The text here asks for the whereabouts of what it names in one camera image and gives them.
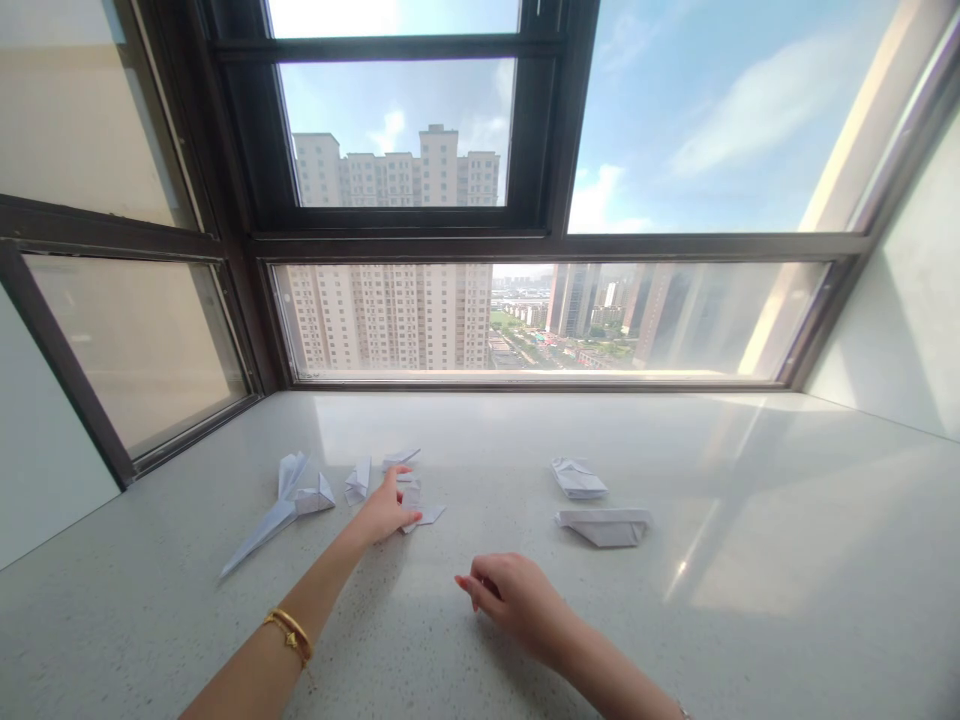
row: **hand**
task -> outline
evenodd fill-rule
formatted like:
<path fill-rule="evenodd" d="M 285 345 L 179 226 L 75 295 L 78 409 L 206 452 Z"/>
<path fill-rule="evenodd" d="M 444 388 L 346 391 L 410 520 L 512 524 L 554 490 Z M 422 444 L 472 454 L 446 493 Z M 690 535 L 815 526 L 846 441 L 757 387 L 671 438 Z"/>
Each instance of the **hand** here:
<path fill-rule="evenodd" d="M 559 670 L 586 628 L 543 570 L 523 555 L 478 555 L 457 585 L 534 658 Z"/>
<path fill-rule="evenodd" d="M 403 493 L 397 490 L 397 473 L 408 472 L 410 468 L 406 465 L 394 465 L 387 470 L 383 484 L 367 498 L 363 508 L 351 521 L 350 524 L 358 529 L 368 544 L 379 542 L 404 525 L 419 522 L 423 517 L 421 512 L 400 507 Z"/>

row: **forearm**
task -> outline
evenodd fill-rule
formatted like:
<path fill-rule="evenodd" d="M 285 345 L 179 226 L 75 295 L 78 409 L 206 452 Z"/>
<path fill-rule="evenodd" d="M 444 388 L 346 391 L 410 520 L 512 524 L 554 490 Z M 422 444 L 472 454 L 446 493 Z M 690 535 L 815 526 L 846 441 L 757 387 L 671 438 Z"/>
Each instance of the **forearm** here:
<path fill-rule="evenodd" d="M 347 525 L 280 602 L 279 607 L 300 623 L 311 642 L 319 639 L 340 591 L 369 546 L 356 524 Z"/>
<path fill-rule="evenodd" d="M 351 523 L 337 536 L 279 606 L 316 643 L 364 551 L 367 538 Z M 264 608 L 266 615 L 269 608 Z M 263 625 L 203 689 L 183 718 L 280 717 L 300 677 L 298 654 L 275 624 Z"/>
<path fill-rule="evenodd" d="M 572 633 L 556 670 L 606 720 L 682 720 L 677 702 L 633 664 L 603 633 L 586 623 Z"/>

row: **high-rise building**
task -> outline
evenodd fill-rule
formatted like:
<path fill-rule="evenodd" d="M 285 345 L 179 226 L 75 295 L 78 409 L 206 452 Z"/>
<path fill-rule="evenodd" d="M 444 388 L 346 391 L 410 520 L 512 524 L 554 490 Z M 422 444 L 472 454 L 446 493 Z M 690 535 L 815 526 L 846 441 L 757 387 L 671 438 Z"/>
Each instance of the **high-rise building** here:
<path fill-rule="evenodd" d="M 628 283 L 625 280 L 618 280 L 617 282 L 607 283 L 604 286 L 603 291 L 603 302 L 597 302 L 597 305 L 603 307 L 620 307 L 622 306 L 623 299 L 627 294 Z"/>
<path fill-rule="evenodd" d="M 457 155 L 459 133 L 443 125 L 420 132 L 409 152 L 347 153 L 330 133 L 294 133 L 300 204 L 305 207 L 469 207 L 497 204 L 500 156 Z"/>
<path fill-rule="evenodd" d="M 623 325 L 620 329 L 629 338 L 640 334 L 640 323 L 657 267 L 656 264 L 637 263 L 633 268 L 633 277 L 625 283 Z"/>
<path fill-rule="evenodd" d="M 480 264 L 285 266 L 277 280 L 293 311 L 287 317 L 298 366 L 307 374 L 482 370 L 492 270 Z"/>
<path fill-rule="evenodd" d="M 590 316 L 591 325 L 600 325 L 603 327 L 607 323 L 622 323 L 623 308 L 617 305 L 597 305 Z"/>
<path fill-rule="evenodd" d="M 649 270 L 647 297 L 639 303 L 643 316 L 632 361 L 638 370 L 749 374 L 745 349 L 751 348 L 754 339 L 758 347 L 766 348 L 771 333 L 794 332 L 790 318 L 797 317 L 796 312 L 784 313 L 782 323 L 779 313 L 761 322 L 765 305 L 789 295 L 794 285 L 812 282 L 809 277 L 794 279 L 793 266 L 775 263 L 660 263 Z M 808 297 L 808 293 L 798 295 L 797 302 Z M 771 299 L 764 303 L 758 298 Z M 782 342 L 775 345 L 783 348 Z M 761 351 L 755 354 L 755 364 L 763 367 L 780 362 L 779 357 L 770 361 Z"/>
<path fill-rule="evenodd" d="M 553 269 L 547 331 L 561 337 L 586 337 L 600 285 L 599 263 L 564 263 Z"/>

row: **window frame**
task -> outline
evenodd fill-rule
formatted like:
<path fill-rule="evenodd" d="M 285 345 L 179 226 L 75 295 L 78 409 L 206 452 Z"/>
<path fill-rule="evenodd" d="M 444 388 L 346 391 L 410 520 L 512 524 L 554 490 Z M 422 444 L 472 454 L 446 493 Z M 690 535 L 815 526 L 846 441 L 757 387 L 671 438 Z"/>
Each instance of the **window frame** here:
<path fill-rule="evenodd" d="M 568 110 L 582 105 L 593 52 L 598 0 L 523 2 L 517 33 L 373 38 L 270 37 L 259 0 L 207 0 L 203 42 L 231 116 L 245 192 L 253 208 L 253 237 L 304 234 L 344 239 L 409 237 L 435 232 L 466 237 L 488 232 L 543 237 L 562 193 L 557 178 L 572 175 L 563 148 L 579 122 Z M 317 208 L 297 203 L 296 168 L 277 65 L 286 62 L 359 62 L 517 58 L 510 152 L 502 207 Z"/>
<path fill-rule="evenodd" d="M 249 27 L 250 22 L 262 22 L 262 0 L 236 3 L 230 0 L 182 0 L 179 3 L 116 0 L 127 37 L 142 41 L 139 49 L 138 42 L 128 42 L 127 52 L 143 53 L 148 62 L 148 65 L 138 65 L 138 73 L 142 73 L 138 79 L 145 93 L 150 88 L 157 92 L 157 98 L 148 100 L 152 108 L 162 111 L 167 121 L 179 169 L 186 179 L 202 231 L 0 196 L 0 283 L 121 490 L 278 390 L 769 392 L 803 388 L 858 277 L 936 147 L 946 120 L 960 104 L 960 10 L 954 14 L 952 24 L 944 31 L 936 53 L 926 65 L 923 81 L 915 89 L 884 162 L 861 203 L 861 214 L 852 225 L 854 229 L 813 233 L 568 234 L 599 1 L 566 3 L 565 7 L 577 8 L 580 22 L 572 23 L 561 41 L 556 37 L 550 40 L 550 43 L 565 43 L 564 72 L 552 110 L 555 116 L 551 118 L 551 143 L 545 153 L 549 168 L 545 177 L 549 177 L 549 184 L 542 188 L 538 223 L 465 227 L 432 220 L 418 225 L 418 218 L 440 217 L 444 211 L 411 208 L 409 212 L 404 211 L 404 217 L 410 219 L 410 224 L 404 226 L 379 226 L 364 220 L 351 228 L 263 229 L 252 210 L 242 143 L 237 139 L 236 118 L 227 100 L 218 54 L 263 55 L 276 52 L 281 43 L 261 39 L 253 42 L 252 47 L 245 47 L 236 39 L 211 41 L 209 34 L 216 14 L 226 6 L 232 5 L 233 14 L 229 17 L 236 21 L 239 31 L 244 23 Z M 532 13 L 538 5 L 547 8 L 548 14 L 558 7 L 555 0 L 539 3 L 524 0 L 522 12 Z M 244 12 L 249 14 L 246 20 L 242 17 Z M 525 52 L 530 52 L 532 57 L 543 52 L 536 49 L 542 37 L 521 35 L 507 37 L 514 44 L 527 43 L 529 48 Z M 464 42 L 463 37 L 453 36 L 453 41 Z M 490 36 L 477 37 L 479 39 L 466 41 L 474 43 L 473 50 L 462 47 L 454 50 L 461 54 L 489 54 Z M 331 39 L 322 43 L 284 41 L 282 44 L 286 47 L 282 52 L 303 52 L 312 57 L 318 44 L 323 44 L 347 53 L 351 47 L 362 49 L 366 40 L 369 39 L 336 39 L 332 45 Z M 495 36 L 493 40 L 506 42 L 504 36 Z M 421 42 L 440 48 L 431 52 L 451 52 L 450 36 L 377 39 L 375 44 L 380 45 L 381 50 L 392 46 L 393 52 L 400 52 Z M 371 51 L 368 47 L 363 52 Z M 515 113 L 518 107 L 515 101 Z M 292 162 L 286 148 L 283 152 L 283 159 L 286 161 L 289 157 Z M 222 289 L 224 313 L 247 373 L 248 396 L 158 448 L 131 459 L 23 260 L 24 253 L 36 252 L 179 260 L 213 266 Z M 293 375 L 293 363 L 282 331 L 283 319 L 270 279 L 271 266 L 278 263 L 665 261 L 823 261 L 830 265 L 787 361 L 773 381 L 763 383 L 302 382 Z"/>
<path fill-rule="evenodd" d="M 170 133 L 171 172 L 180 173 L 199 229 L 157 225 L 116 215 L 0 194 L 0 284 L 36 342 L 77 413 L 108 471 L 124 491 L 155 467 L 240 415 L 279 387 L 274 358 L 264 342 L 262 307 L 244 269 L 239 235 L 224 220 L 228 198 L 204 182 L 217 162 L 207 132 L 187 120 L 190 105 L 173 80 L 167 48 L 160 40 L 155 8 L 115 0 L 126 42 L 118 46 L 136 71 L 146 111 L 160 135 Z M 25 254 L 194 262 L 207 265 L 219 286 L 222 310 L 244 371 L 246 396 L 207 416 L 175 437 L 131 457 L 93 386 L 48 307 Z"/>

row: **bangle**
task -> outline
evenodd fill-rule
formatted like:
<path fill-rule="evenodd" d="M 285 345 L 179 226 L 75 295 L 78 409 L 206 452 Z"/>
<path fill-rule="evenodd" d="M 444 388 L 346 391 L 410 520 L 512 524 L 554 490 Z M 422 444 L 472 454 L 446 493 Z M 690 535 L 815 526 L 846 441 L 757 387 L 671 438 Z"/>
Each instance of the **bangle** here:
<path fill-rule="evenodd" d="M 275 623 L 277 627 L 283 630 L 286 637 L 284 644 L 293 648 L 294 652 L 300 656 L 303 667 L 306 667 L 310 658 L 313 657 L 313 645 L 300 624 L 280 608 L 274 608 L 267 613 L 267 617 L 264 618 L 262 624 L 268 625 L 270 623 Z"/>

